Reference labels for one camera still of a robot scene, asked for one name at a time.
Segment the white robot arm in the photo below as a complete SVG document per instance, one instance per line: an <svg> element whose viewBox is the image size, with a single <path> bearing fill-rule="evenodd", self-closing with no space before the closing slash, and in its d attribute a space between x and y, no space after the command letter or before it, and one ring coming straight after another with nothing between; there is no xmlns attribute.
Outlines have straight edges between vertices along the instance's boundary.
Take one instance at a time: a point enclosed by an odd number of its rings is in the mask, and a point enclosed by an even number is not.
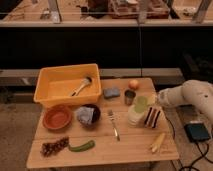
<svg viewBox="0 0 213 171"><path fill-rule="evenodd" d="M207 81L188 80L179 86L160 90L148 98L148 104L167 108L193 105L213 124L213 84Z"/></svg>

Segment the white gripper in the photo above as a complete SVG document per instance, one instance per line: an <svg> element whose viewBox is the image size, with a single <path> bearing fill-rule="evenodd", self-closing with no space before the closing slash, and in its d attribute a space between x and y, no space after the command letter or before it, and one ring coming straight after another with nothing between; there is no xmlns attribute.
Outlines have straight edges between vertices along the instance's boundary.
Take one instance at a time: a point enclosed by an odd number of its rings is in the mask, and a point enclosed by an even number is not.
<svg viewBox="0 0 213 171"><path fill-rule="evenodd" d="M148 101L147 101L148 105L155 105L157 102L161 106L164 106L164 107L170 107L171 106L169 99L168 99L168 89L160 90L158 92L157 96L152 94L148 97Z"/></svg>

